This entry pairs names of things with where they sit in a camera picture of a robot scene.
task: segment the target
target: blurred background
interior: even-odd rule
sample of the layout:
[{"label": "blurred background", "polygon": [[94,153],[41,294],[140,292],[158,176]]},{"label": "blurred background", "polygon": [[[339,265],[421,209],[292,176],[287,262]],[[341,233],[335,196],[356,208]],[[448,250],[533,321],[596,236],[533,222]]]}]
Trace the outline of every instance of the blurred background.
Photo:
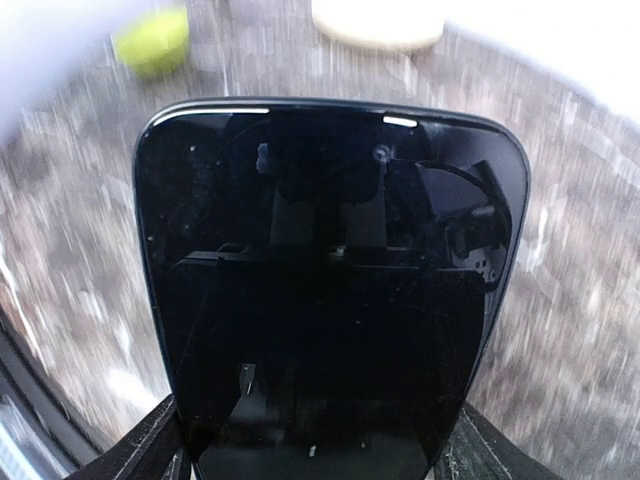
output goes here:
[{"label": "blurred background", "polygon": [[189,98],[347,98],[478,114],[522,141],[527,224],[469,400],[565,478],[640,478],[633,7],[429,1],[445,13],[442,38],[380,52],[319,33],[308,0],[186,0],[189,59],[141,79],[109,35],[161,2],[4,0],[0,306],[97,443],[168,393],[131,189],[145,122]]}]

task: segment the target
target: marble countertop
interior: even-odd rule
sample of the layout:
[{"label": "marble countertop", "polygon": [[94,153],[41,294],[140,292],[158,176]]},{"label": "marble countertop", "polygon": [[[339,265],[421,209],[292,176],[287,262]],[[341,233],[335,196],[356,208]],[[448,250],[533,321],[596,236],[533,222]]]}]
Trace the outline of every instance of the marble countertop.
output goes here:
[{"label": "marble countertop", "polygon": [[470,402],[566,478],[640,472],[640,133],[551,75],[447,30],[430,50],[339,45],[301,2],[191,0],[188,65],[156,81],[97,45],[0,150],[0,304],[110,440],[168,392],[136,243],[131,154],[169,103],[316,96],[459,110],[531,161],[523,242]]}]

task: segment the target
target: yellow-green ball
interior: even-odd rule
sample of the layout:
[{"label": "yellow-green ball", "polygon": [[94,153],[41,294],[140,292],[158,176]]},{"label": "yellow-green ball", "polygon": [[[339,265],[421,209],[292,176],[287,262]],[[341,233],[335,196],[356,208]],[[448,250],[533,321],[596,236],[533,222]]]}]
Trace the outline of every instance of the yellow-green ball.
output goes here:
[{"label": "yellow-green ball", "polygon": [[170,72],[184,62],[189,49],[187,9],[175,7],[153,13],[112,40],[117,60],[138,75]]}]

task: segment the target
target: glossy black surface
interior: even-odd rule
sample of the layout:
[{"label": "glossy black surface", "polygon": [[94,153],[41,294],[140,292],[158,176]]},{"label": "glossy black surface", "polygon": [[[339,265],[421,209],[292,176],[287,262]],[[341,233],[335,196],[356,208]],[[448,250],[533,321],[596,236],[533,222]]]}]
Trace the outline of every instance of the glossy black surface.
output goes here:
[{"label": "glossy black surface", "polygon": [[178,412],[213,478],[422,478],[460,411],[528,195],[501,127],[314,101],[173,107],[136,200]]}]

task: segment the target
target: white object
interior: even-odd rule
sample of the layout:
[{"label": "white object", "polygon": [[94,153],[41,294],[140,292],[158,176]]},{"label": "white object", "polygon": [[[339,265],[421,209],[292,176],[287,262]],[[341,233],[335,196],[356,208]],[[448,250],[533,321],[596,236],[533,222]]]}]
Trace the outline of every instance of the white object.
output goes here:
[{"label": "white object", "polygon": [[312,0],[313,22],[337,40],[367,48],[413,50],[442,36],[441,0]]}]

